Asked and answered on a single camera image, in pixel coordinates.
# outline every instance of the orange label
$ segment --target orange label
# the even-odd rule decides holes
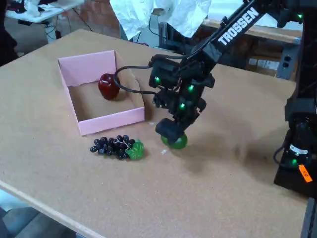
[[[309,175],[309,173],[308,173],[308,171],[307,171],[307,169],[305,168],[304,165],[300,165],[299,166],[299,170],[301,171],[302,176],[304,177],[306,182],[312,182],[313,181],[312,177]]]

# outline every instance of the artificial apple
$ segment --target artificial apple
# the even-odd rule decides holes
[[[115,99],[120,90],[120,88],[114,83],[113,74],[109,73],[105,73],[101,76],[98,87],[102,96],[107,100]]]

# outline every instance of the green ball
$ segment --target green ball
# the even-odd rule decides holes
[[[181,137],[179,137],[176,142],[172,145],[170,145],[168,143],[168,140],[166,137],[164,136],[161,136],[161,139],[162,139],[162,142],[167,145],[169,148],[172,148],[172,149],[175,149],[175,150],[181,150],[181,149],[184,149],[187,145],[187,142],[188,142],[188,138],[187,138],[187,135],[184,134],[182,135]]]

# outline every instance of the pink box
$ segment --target pink box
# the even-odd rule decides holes
[[[104,73],[114,74],[125,66],[115,51],[58,59],[60,75],[72,105],[81,135],[93,134],[118,126],[144,121],[144,102],[141,94],[120,90],[113,101],[103,98],[98,81]],[[118,74],[120,83],[140,90],[138,81],[127,69]]]

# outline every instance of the wooden table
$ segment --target wooden table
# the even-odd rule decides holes
[[[205,19],[203,21],[204,26],[218,28],[220,22],[216,20]],[[285,30],[282,28],[273,28],[266,26],[252,26],[246,34],[251,36],[262,37],[271,40],[282,41],[286,43],[299,43],[299,39],[302,37],[302,31]]]
[[[162,52],[80,30],[0,68],[0,187],[87,237],[298,238],[306,198],[273,184],[271,159],[294,83],[217,65],[181,151],[155,133],[168,113],[151,96],[146,122],[82,137],[57,59],[113,49],[131,65]],[[150,70],[133,72],[150,89]],[[143,141],[146,158],[89,152],[94,138],[118,134]]]

